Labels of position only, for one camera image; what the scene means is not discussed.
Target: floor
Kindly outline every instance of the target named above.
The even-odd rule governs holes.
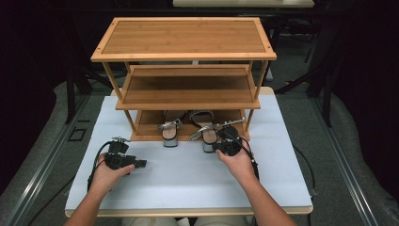
[[[308,39],[281,37],[278,60],[271,65],[273,80],[266,86],[281,88],[307,71]],[[254,65],[255,80],[259,67]],[[67,219],[63,209],[69,181],[83,158],[103,97],[111,91],[95,80],[90,82],[93,93],[76,93],[76,118],[67,125],[66,86],[55,89],[57,103],[50,120],[0,197],[0,225],[60,225]],[[311,215],[292,218],[298,225],[399,225],[397,203],[362,161],[357,128],[343,103],[333,97],[332,128],[326,127],[320,101],[309,99],[306,87],[277,96],[305,181],[315,194]],[[99,218],[96,223],[119,224],[120,218]]]

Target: right hand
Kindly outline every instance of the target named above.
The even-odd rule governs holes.
[[[242,144],[249,150],[246,142],[242,142]],[[256,178],[250,158],[243,149],[235,156],[225,155],[220,150],[216,150],[216,153],[219,159],[228,166],[232,176],[234,176],[239,183],[252,177]]]

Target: forearm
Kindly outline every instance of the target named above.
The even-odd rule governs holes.
[[[89,192],[80,202],[65,225],[94,225],[104,195]]]
[[[296,225],[255,177],[240,184],[251,203],[258,225]]]

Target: bamboo shelf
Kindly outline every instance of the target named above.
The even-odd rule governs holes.
[[[259,18],[176,17],[115,18],[91,60],[103,63],[119,97],[116,109],[125,112],[132,126],[131,139],[162,140],[156,125],[164,123],[163,110],[211,109],[214,122],[222,123],[240,120],[250,109],[247,120],[234,125],[240,135],[249,137],[253,111],[261,108],[258,95],[265,68],[276,58]],[[222,60],[228,63],[186,64]],[[258,84],[252,78],[253,60],[263,63]],[[110,62],[126,66],[121,90]],[[135,119],[129,110],[137,110]],[[184,121],[179,140],[188,140],[197,130]]]

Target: shelf leg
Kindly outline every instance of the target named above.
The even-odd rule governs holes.
[[[249,67],[248,67],[249,72],[252,72],[253,60],[250,60],[248,66],[249,66]]]
[[[255,99],[256,99],[256,100],[258,100],[259,92],[261,91],[263,78],[264,78],[264,75],[265,75],[265,73],[266,73],[266,68],[267,68],[267,65],[268,65],[268,64],[269,64],[269,61],[268,61],[268,60],[264,60],[264,61],[262,62],[261,77],[260,77],[259,80],[258,80],[258,85],[257,85],[256,92],[255,92]]]
[[[112,84],[112,87],[114,88],[114,91],[117,93],[118,99],[122,99],[122,94],[120,92],[120,87],[118,86],[118,83],[115,79],[114,74],[112,73],[111,67],[107,62],[103,62],[103,67],[105,68],[105,72],[109,77],[109,81]]]
[[[130,64],[129,64],[129,62],[128,62],[128,61],[125,61],[124,63],[125,63],[125,67],[126,67],[127,73],[130,73],[131,71],[130,71]]]
[[[249,111],[249,115],[248,115],[248,118],[247,118],[246,132],[249,131],[249,125],[250,125],[250,122],[251,122],[251,120],[252,120],[253,111],[254,111],[254,109],[251,109],[251,110]]]
[[[132,116],[130,115],[128,110],[124,110],[124,113],[126,115],[127,121],[129,121],[129,124],[132,127],[133,132],[135,132],[136,128],[135,128],[135,123],[132,120]]]

